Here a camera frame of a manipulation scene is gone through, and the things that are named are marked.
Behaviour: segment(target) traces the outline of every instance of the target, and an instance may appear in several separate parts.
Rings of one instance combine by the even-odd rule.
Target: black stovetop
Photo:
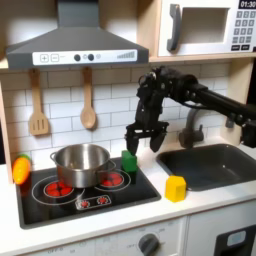
[[[159,200],[161,197],[139,169],[128,174],[117,168],[106,172],[101,185],[77,189],[58,181],[56,168],[31,172],[17,186],[20,226],[24,229],[113,211]]]

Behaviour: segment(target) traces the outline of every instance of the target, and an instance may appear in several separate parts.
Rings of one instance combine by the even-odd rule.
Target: white cabinet
[[[241,230],[256,224],[256,201],[218,208],[190,216],[185,256],[213,256],[219,235]],[[245,235],[243,230],[227,238],[226,245],[240,243]],[[254,242],[251,256],[256,255]]]
[[[154,256],[183,256],[186,224],[187,217],[182,217],[26,255],[143,256],[139,246],[141,239],[154,235],[159,244]]]

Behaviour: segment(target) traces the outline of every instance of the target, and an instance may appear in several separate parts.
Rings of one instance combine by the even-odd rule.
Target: microwave door
[[[159,56],[232,51],[238,1],[203,1],[200,7],[198,2],[163,1]]]

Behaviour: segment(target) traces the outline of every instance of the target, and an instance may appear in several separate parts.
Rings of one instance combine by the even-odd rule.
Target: microwave keypad
[[[256,11],[241,11],[236,14],[232,51],[248,51],[252,41],[253,27],[255,25]]]

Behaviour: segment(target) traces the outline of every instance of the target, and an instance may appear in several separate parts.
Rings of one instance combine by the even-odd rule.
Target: white tile backsplash
[[[112,85],[112,98],[136,97],[138,88],[138,83],[114,84]]]
[[[118,112],[111,114],[112,126],[132,124],[135,122],[135,111]]]
[[[28,120],[33,113],[31,85],[28,73],[1,72],[7,129],[14,159],[20,153],[32,157],[33,169],[54,166],[50,154],[61,147],[76,143],[94,143],[108,151],[121,154],[126,148],[126,126],[135,121],[139,99],[138,79],[151,67],[166,65],[190,73],[211,90],[226,95],[230,63],[184,62],[146,65],[113,65],[93,69],[93,107],[97,126],[90,131],[83,127],[80,114],[84,108],[83,75],[81,68],[43,69],[41,94],[43,112],[50,123],[50,134],[31,136]],[[169,122],[164,144],[176,142],[178,133],[185,128],[189,109],[164,99],[160,120]],[[204,125],[207,137],[219,134],[225,119],[213,111],[200,111],[195,128]],[[149,145],[149,139],[140,140],[139,150]]]
[[[81,71],[56,71],[49,72],[49,87],[72,87],[82,84]]]
[[[97,114],[121,112],[129,110],[129,98],[95,100],[93,101],[94,110]]]
[[[122,139],[126,133],[126,126],[99,128],[92,133],[92,141]]]
[[[17,91],[3,91],[4,106],[25,106],[26,95],[24,90]]]
[[[51,104],[51,118],[77,116],[81,114],[84,107],[83,102]]]
[[[7,124],[9,138],[18,138],[29,136],[28,122]]]
[[[3,91],[30,89],[31,82],[27,72],[15,74],[0,74],[0,81]],[[48,87],[47,73],[40,74],[40,87]]]
[[[42,101],[45,104],[71,101],[70,88],[51,88],[41,90]],[[32,90],[26,90],[27,105],[32,105]]]
[[[50,119],[51,133],[72,131],[71,117]]]
[[[35,149],[51,148],[52,138],[50,135],[30,136],[16,139],[9,139],[10,151],[21,152]]]
[[[90,142],[92,142],[92,132],[88,130],[52,134],[53,147]]]
[[[94,100],[110,99],[111,85],[94,85],[92,96]],[[84,101],[83,87],[72,87],[71,98],[72,101]]]
[[[124,69],[96,69],[92,73],[93,84],[120,84],[129,83],[131,70]]]
[[[42,110],[46,117],[50,117],[49,105],[43,105]],[[11,107],[5,109],[7,123],[28,121],[33,113],[32,106]]]

